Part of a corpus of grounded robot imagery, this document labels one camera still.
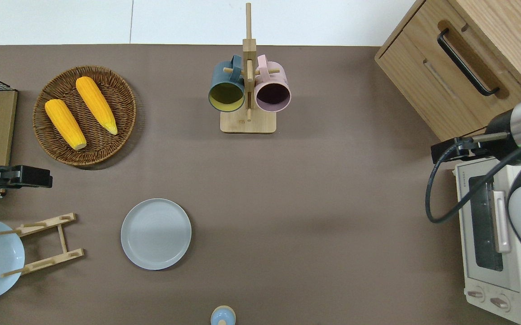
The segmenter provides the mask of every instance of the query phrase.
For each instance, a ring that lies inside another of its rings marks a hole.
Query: mug
[[[280,72],[269,74],[269,70]],[[267,62],[266,55],[258,57],[260,76],[255,78],[254,98],[256,105],[264,111],[282,111],[290,103],[289,82],[285,70],[276,62]]]
[[[236,111],[244,104],[244,79],[242,57],[233,56],[231,61],[223,61],[214,67],[208,101],[219,111]]]

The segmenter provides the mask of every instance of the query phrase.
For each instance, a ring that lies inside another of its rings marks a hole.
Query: black cable
[[[473,141],[472,139],[466,139],[466,140],[462,140],[458,144],[454,144],[453,146],[450,146],[446,150],[446,152],[444,152],[440,156],[439,160],[433,167],[433,170],[431,171],[431,175],[429,176],[429,181],[427,183],[427,192],[425,193],[425,211],[427,212],[427,218],[429,218],[430,222],[442,223],[442,222],[449,220],[452,216],[454,216],[458,212],[458,210],[460,210],[471,199],[471,197],[473,197],[475,195],[475,193],[477,193],[477,191],[479,191],[479,189],[481,189],[481,187],[483,187],[483,185],[485,185],[485,183],[487,183],[488,181],[493,179],[493,176],[496,173],[498,173],[506,165],[508,165],[508,164],[512,163],[513,161],[515,161],[516,159],[518,159],[518,157],[521,155],[521,147],[514,150],[510,154],[508,154],[507,157],[504,157],[503,160],[501,160],[499,162],[499,164],[495,165],[493,167],[493,169],[491,169],[484,177],[479,179],[479,181],[477,181],[477,183],[475,183],[475,185],[469,190],[469,193],[467,193],[453,208],[451,208],[448,212],[446,212],[446,214],[444,214],[444,216],[442,216],[441,218],[434,218],[433,214],[431,214],[431,189],[433,187],[433,182],[435,181],[435,175],[437,173],[437,170],[439,169],[439,165],[444,161],[445,157],[450,154],[450,152],[452,152],[453,150],[456,149],[457,146],[459,146],[461,144],[466,144],[466,143],[472,142],[472,141]]]

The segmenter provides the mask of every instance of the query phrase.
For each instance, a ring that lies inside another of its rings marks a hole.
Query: corn cob
[[[86,146],[86,139],[79,128],[72,113],[61,99],[50,99],[44,105],[46,114],[60,135],[74,150],[80,150]]]
[[[76,80],[76,89],[98,123],[110,133],[118,134],[114,114],[96,82],[90,77],[80,77]]]

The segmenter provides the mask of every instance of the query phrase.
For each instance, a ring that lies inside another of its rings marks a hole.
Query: wooden cabinet
[[[441,140],[478,130],[521,101],[521,0],[417,0],[375,60]]]

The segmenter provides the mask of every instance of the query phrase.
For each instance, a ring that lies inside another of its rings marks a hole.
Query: blue mug
[[[244,79],[242,57],[233,56],[231,61],[223,61],[214,67],[212,82],[208,92],[210,105],[219,111],[236,111],[244,105]]]

